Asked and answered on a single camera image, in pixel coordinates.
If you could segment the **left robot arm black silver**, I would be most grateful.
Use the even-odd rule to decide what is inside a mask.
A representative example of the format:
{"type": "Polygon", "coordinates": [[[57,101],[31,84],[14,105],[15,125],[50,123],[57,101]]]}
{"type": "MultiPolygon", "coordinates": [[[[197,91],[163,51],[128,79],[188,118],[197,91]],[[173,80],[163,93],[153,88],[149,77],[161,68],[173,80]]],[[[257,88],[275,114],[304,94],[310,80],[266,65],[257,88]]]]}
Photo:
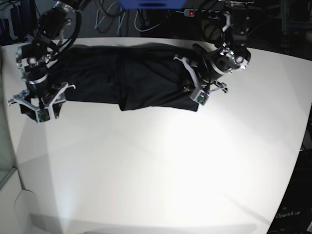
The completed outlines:
{"type": "Polygon", "coordinates": [[[250,18],[248,4],[253,0],[226,0],[221,14],[221,34],[215,43],[216,50],[208,52],[195,43],[193,49],[200,56],[200,61],[175,55],[174,60],[183,64],[191,80],[184,87],[190,93],[190,99],[205,105],[212,92],[228,92],[227,85],[219,82],[223,75],[234,70],[244,70],[249,65],[251,53],[246,47],[250,18]]]}

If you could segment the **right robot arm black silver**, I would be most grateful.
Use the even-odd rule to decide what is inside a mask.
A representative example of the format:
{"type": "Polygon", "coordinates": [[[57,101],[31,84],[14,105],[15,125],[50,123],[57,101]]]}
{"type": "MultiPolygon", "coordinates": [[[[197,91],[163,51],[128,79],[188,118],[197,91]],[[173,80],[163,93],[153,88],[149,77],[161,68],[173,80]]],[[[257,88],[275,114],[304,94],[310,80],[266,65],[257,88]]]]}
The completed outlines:
{"type": "Polygon", "coordinates": [[[34,39],[18,48],[17,67],[26,89],[14,95],[8,104],[17,103],[20,112],[36,123],[57,119],[65,91],[75,88],[67,82],[48,77],[49,63],[56,61],[77,39],[88,0],[58,0],[38,22],[34,39]]]}

